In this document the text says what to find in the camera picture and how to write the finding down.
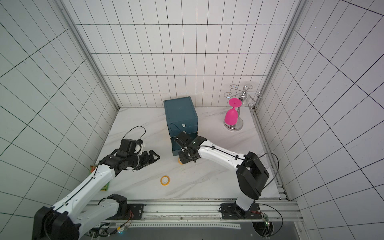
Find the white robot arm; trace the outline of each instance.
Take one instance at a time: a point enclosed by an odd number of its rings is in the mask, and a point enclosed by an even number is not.
[[[234,215],[244,218],[254,200],[259,198],[269,177],[257,155],[252,152],[246,155],[231,152],[200,136],[190,139],[184,132],[176,137],[176,142],[182,147],[179,152],[182,164],[205,158],[230,170],[236,170],[241,191],[231,210]],[[139,170],[160,159],[153,151],[149,151],[149,154],[142,152],[142,145],[140,139],[123,139],[120,148],[100,160],[94,172],[70,194],[52,207],[42,207],[37,211],[32,239],[78,240],[105,219],[126,217],[130,212],[127,199],[117,194],[110,195],[91,210],[82,210],[96,193],[122,170],[127,167]]]

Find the tape roll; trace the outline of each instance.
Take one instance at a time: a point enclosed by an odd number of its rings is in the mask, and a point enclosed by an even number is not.
[[[167,182],[163,182],[163,178],[168,178],[168,181]],[[168,185],[169,184],[169,182],[170,182],[170,179],[169,179],[169,177],[168,176],[162,176],[161,177],[161,179],[160,179],[160,183],[161,183],[161,185],[163,185],[163,186],[166,186],[166,185]]]

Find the black mounting plate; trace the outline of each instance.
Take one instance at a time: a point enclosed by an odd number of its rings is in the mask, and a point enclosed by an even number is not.
[[[131,218],[132,220],[140,220],[141,216],[143,214],[143,208],[144,204],[127,204],[127,214],[123,218],[115,218],[115,217],[110,217],[107,218],[107,220],[128,220],[130,214],[130,211],[133,213],[133,217]]]
[[[221,206],[221,218],[222,219],[262,219],[263,215],[252,213],[251,211],[259,212],[260,207],[258,204],[252,204],[248,211],[245,212],[245,218],[240,218],[236,214],[230,214],[228,212],[233,211],[233,204],[220,204]]]

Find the white marble surface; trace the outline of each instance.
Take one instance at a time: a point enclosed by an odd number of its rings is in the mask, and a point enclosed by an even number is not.
[[[257,155],[263,154],[248,108],[242,108],[240,116],[244,127],[237,132],[231,132],[223,125],[228,110],[228,107],[196,108],[199,117],[198,134],[234,152],[246,154],[251,151]],[[217,199],[238,196],[240,189],[235,171],[206,159],[184,165],[178,163],[178,157],[172,155],[164,108],[120,109],[99,159],[118,148],[124,134],[137,125],[142,125],[147,131],[142,138],[146,144],[144,150],[153,150],[161,159],[139,171],[122,171],[110,182],[108,191],[100,191],[94,199],[113,193],[128,199]],[[126,138],[138,139],[142,133],[143,130],[138,127]],[[270,174],[269,182],[273,174],[266,157],[261,160]],[[160,184],[160,178],[164,175],[170,177],[167,186]],[[261,197],[279,197],[274,182],[263,190]]]

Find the teal box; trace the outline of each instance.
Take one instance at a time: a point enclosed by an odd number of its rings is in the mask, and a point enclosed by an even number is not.
[[[188,134],[188,136],[190,138],[192,138],[192,139],[195,139],[195,137],[197,137],[197,132]],[[170,138],[170,142],[172,143],[172,154],[173,154],[173,156],[178,156],[179,152],[181,151],[181,147],[177,144],[177,142],[175,141],[175,138],[176,137],[171,137]]]
[[[170,137],[174,136],[172,131],[175,134],[178,134],[180,131],[185,131],[187,134],[197,132],[199,118],[197,117],[191,97],[165,100],[164,110]]]

